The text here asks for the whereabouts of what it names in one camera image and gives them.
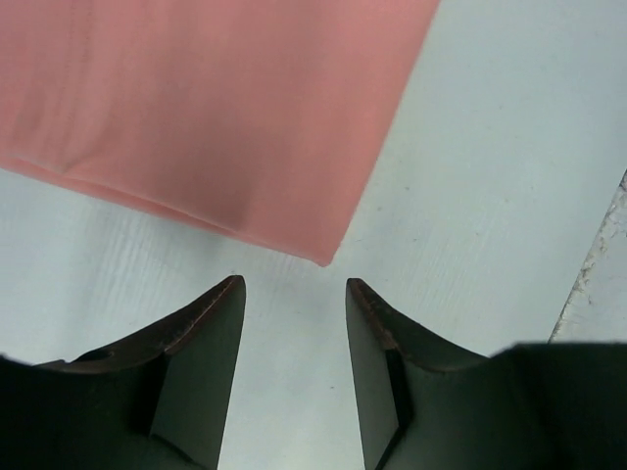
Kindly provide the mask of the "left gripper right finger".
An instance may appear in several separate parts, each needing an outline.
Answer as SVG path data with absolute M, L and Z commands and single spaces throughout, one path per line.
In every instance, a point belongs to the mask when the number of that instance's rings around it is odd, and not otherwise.
M 346 323 L 366 468 L 625 467 L 624 344 L 522 344 L 486 357 L 358 278 Z

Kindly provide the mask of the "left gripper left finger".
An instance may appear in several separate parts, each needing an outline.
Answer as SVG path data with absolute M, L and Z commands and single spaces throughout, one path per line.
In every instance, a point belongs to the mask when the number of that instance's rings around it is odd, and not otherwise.
M 76 360 L 1 361 L 5 469 L 214 469 L 245 312 L 231 275 Z

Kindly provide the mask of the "pink t shirt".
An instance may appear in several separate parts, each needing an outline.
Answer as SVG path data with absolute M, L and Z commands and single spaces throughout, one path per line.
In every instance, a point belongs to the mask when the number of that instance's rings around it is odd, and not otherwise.
M 5 1 L 1 166 L 329 264 L 434 1 Z

